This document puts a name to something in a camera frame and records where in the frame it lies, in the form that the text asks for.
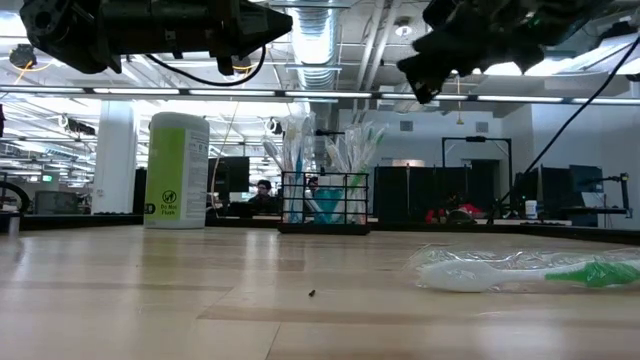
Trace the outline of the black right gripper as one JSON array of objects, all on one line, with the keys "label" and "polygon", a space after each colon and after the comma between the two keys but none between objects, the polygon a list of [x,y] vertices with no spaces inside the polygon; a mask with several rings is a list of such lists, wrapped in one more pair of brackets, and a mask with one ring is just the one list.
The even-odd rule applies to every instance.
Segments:
[{"label": "black right gripper", "polygon": [[427,55],[464,58],[481,71],[512,62],[524,73],[544,59],[527,25],[537,10],[534,0],[460,0],[448,17],[425,9],[432,31],[412,43],[421,54],[400,60],[397,68],[420,104],[431,102],[450,75],[449,67]]}]

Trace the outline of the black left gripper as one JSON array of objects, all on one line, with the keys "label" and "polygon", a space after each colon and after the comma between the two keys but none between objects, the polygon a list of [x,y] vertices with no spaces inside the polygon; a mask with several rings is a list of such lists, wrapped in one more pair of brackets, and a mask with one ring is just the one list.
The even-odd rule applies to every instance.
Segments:
[{"label": "black left gripper", "polygon": [[199,0],[204,7],[200,51],[246,57],[292,30],[291,16],[249,0]]}]

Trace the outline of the blue bottle white cap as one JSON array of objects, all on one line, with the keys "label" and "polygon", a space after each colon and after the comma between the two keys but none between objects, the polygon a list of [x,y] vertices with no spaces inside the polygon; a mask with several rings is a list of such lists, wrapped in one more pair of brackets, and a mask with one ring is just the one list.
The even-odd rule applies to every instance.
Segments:
[{"label": "blue bottle white cap", "polygon": [[346,176],[344,174],[327,175],[322,178],[322,184],[325,185],[323,196],[328,201],[325,210],[330,216],[330,222],[338,223],[343,220],[345,209]]}]

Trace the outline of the small teal bottle white cap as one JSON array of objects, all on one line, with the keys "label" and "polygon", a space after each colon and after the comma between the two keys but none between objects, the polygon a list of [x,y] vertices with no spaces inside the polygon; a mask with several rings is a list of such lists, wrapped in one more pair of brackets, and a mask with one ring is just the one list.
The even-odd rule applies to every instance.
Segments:
[{"label": "small teal bottle white cap", "polygon": [[334,209],[334,205],[331,200],[331,190],[326,187],[326,182],[324,180],[320,180],[317,176],[310,180],[309,188],[317,205],[315,222],[319,224],[328,224],[331,220],[330,212]]}]

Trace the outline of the long ceiling light strip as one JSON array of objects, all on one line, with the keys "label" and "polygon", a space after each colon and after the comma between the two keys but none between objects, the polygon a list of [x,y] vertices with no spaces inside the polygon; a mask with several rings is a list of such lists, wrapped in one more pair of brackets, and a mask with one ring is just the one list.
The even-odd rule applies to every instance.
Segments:
[{"label": "long ceiling light strip", "polygon": [[[122,87],[55,87],[0,85],[0,93],[29,94],[33,96],[57,97],[121,97],[129,99],[226,99],[228,101],[249,101],[265,99],[303,100],[384,100],[413,101],[410,93],[390,92],[340,92],[307,90],[251,90],[251,89],[189,89],[189,88],[122,88]],[[585,103],[601,106],[640,106],[638,98],[603,98],[593,100],[580,97],[545,97],[476,94],[439,94],[435,101],[442,102],[482,102],[521,104],[562,104],[582,105]]]}]

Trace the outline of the black partition curtain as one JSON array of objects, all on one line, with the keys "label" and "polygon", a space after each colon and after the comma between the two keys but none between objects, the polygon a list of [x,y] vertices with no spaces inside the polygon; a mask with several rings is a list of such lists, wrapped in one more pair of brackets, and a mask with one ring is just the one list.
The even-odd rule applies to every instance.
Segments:
[{"label": "black partition curtain", "polygon": [[463,167],[377,166],[373,171],[372,213],[380,222],[427,223],[429,210],[448,202],[468,202],[484,214],[497,197],[492,165]]}]

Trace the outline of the black background monitor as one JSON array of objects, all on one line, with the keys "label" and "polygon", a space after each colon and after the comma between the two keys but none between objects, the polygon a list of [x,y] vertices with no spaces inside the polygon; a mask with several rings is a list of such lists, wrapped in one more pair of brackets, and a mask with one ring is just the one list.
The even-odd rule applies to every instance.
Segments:
[{"label": "black background monitor", "polygon": [[208,186],[215,192],[248,192],[250,159],[221,157],[208,160]]}]

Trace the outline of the person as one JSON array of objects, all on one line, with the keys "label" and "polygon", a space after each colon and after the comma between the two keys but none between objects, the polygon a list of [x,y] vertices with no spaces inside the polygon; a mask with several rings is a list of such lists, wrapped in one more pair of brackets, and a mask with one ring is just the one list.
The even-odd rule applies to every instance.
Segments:
[{"label": "person", "polygon": [[468,202],[448,202],[443,208],[429,210],[425,216],[428,224],[475,224],[484,212]]},{"label": "person", "polygon": [[249,211],[255,215],[275,215],[279,212],[278,200],[271,195],[272,184],[269,180],[257,182],[256,194],[248,200]]}]

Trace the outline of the white green wipes canister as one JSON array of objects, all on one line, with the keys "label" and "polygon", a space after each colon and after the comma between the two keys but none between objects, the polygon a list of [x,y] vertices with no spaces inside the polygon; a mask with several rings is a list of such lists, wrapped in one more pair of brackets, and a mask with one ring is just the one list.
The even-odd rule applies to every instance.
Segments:
[{"label": "white green wipes canister", "polygon": [[198,116],[160,112],[150,122],[144,226],[201,229],[206,221],[209,124]]}]

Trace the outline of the dark desk monitor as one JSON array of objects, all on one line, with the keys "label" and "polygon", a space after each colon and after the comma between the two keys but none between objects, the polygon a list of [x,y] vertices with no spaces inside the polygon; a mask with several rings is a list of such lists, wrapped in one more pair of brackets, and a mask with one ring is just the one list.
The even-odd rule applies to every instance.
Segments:
[{"label": "dark desk monitor", "polygon": [[600,208],[604,206],[602,169],[597,166],[570,165],[574,204],[579,207]]}]

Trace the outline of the white square column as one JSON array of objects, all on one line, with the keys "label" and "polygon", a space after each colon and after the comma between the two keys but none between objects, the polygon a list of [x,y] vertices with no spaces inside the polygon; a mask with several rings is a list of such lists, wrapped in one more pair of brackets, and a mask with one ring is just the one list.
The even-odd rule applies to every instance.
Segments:
[{"label": "white square column", "polygon": [[94,214],[132,211],[138,133],[132,102],[101,102],[91,205]]}]

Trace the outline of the silver ventilation duct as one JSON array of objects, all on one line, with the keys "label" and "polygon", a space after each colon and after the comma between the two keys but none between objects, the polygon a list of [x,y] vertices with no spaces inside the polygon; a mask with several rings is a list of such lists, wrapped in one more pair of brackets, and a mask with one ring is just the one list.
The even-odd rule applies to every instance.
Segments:
[{"label": "silver ventilation duct", "polygon": [[339,10],[336,0],[292,0],[286,14],[292,20],[291,46],[298,87],[304,91],[333,90],[336,82],[336,42]]}]

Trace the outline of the black stand frame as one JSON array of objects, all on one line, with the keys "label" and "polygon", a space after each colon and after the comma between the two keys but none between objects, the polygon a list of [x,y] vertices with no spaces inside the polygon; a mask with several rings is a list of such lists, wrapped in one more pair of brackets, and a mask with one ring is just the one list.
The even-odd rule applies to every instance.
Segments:
[{"label": "black stand frame", "polygon": [[441,168],[445,169],[447,165],[446,155],[449,150],[446,148],[446,142],[448,140],[451,141],[465,141],[467,143],[484,143],[484,142],[492,142],[496,145],[498,142],[504,142],[507,145],[507,156],[508,156],[508,181],[509,181],[509,190],[499,199],[494,202],[492,205],[491,211],[487,218],[488,225],[494,225],[495,220],[499,217],[503,216],[502,204],[506,199],[509,199],[509,211],[507,212],[508,216],[514,217],[517,213],[513,210],[513,187],[514,187],[514,178],[513,178],[513,152],[512,152],[512,140],[510,138],[495,138],[495,137],[485,137],[485,136],[466,136],[466,137],[443,137],[441,139]]}]

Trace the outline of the black aluminium table frame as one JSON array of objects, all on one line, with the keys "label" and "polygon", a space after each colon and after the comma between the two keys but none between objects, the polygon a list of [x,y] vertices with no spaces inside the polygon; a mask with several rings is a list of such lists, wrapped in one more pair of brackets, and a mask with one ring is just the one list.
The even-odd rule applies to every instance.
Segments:
[{"label": "black aluminium table frame", "polygon": [[[56,230],[85,227],[130,226],[143,223],[143,217],[132,214],[107,215],[20,215],[0,213],[0,234],[10,232],[15,225],[19,230]],[[208,219],[208,227],[277,229],[277,219]],[[601,243],[625,244],[640,247],[640,230],[613,230],[590,227],[556,225],[549,222],[534,224],[426,224],[426,223],[370,223],[371,231],[496,233],[566,238]]]}]

